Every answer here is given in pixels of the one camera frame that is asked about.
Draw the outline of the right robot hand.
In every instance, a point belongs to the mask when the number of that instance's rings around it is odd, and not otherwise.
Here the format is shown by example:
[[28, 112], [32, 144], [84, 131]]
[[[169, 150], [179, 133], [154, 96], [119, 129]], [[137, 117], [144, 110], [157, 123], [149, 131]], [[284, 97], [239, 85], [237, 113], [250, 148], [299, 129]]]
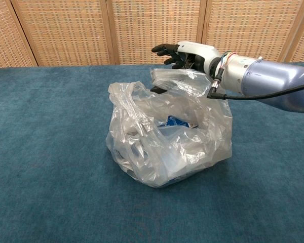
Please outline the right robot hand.
[[160, 94], [169, 90], [184, 90], [203, 95], [207, 88], [211, 89], [210, 93], [218, 89], [223, 69], [216, 70], [222, 58], [215, 47], [182, 41], [160, 44], [151, 51], [160, 57], [169, 56], [164, 64], [172, 65], [171, 69], [151, 71], [152, 91]]

